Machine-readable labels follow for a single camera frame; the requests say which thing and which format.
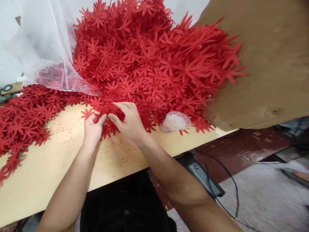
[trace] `white wall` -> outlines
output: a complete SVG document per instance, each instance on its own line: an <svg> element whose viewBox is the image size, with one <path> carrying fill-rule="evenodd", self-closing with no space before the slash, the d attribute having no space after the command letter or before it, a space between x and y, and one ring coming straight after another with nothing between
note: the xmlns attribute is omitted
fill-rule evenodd
<svg viewBox="0 0 309 232"><path fill-rule="evenodd" d="M89 10L93 8L93 0L66 1L68 1L71 7L74 19L81 17L79 10L81 10L82 7L85 9L88 7ZM4 49L3 43L9 41L16 33L19 25L15 17L23 16L24 4L26 2L27 0L1 0L0 2L0 87L16 82L22 73L17 60ZM209 0L165 0L164 4L174 12L172 18L177 24L181 22L187 11L189 11L189 16L193 15L193 23L197 22L208 2Z"/></svg>
<svg viewBox="0 0 309 232"><path fill-rule="evenodd" d="M15 17L20 16L13 0L3 0L0 3L0 87L16 82L21 76L19 64L3 47L3 43L13 36L19 25Z"/></svg>

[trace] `hand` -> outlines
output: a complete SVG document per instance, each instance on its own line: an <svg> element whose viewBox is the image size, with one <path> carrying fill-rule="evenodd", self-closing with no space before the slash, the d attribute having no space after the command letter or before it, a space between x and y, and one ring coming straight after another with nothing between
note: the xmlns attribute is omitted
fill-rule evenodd
<svg viewBox="0 0 309 232"><path fill-rule="evenodd" d="M115 123L121 133L129 137L137 146L142 145L148 133L144 129L136 105L132 102L114 102L113 104L120 108L126 117L122 122L116 115L109 114L110 120Z"/></svg>
<svg viewBox="0 0 309 232"><path fill-rule="evenodd" d="M94 114L90 115L84 122L85 137L83 144L96 146L102 136L102 128L107 115L103 114L97 123L93 120L97 118Z"/></svg>

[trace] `light wood tabletop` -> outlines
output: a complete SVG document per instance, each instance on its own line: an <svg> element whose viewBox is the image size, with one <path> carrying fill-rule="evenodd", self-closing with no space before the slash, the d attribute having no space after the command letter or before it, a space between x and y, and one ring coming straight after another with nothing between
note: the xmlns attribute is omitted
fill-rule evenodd
<svg viewBox="0 0 309 232"><path fill-rule="evenodd" d="M85 105L67 106L48 122L51 136L42 146L31 145L24 153L20 167L3 181L0 188L0 227L44 210L78 152L84 136ZM226 134L220 129L180 135L178 131L163 134L158 129L151 135L171 155L176 156ZM0 158L0 166L7 155ZM148 165L135 144L121 133L100 143L89 191L114 182Z"/></svg>

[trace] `person's right hand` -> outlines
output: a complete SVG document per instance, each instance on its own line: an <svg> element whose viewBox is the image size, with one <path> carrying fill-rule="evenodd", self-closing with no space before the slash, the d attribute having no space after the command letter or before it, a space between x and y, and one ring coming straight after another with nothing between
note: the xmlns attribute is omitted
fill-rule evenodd
<svg viewBox="0 0 309 232"><path fill-rule="evenodd" d="M113 104L125 114L125 119L122 122L116 115L110 113L108 115L110 120L115 123L121 133L129 137L137 146L142 145L148 133L144 129L136 105L132 102L114 102Z"/></svg>

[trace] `cardboard box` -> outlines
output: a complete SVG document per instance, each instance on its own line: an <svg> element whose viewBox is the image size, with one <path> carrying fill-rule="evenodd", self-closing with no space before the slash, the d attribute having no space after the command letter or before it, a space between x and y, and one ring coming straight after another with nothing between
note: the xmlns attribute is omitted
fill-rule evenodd
<svg viewBox="0 0 309 232"><path fill-rule="evenodd" d="M241 34L245 71L226 83L205 116L224 131L260 129L309 115L309 1L211 0L198 24Z"/></svg>

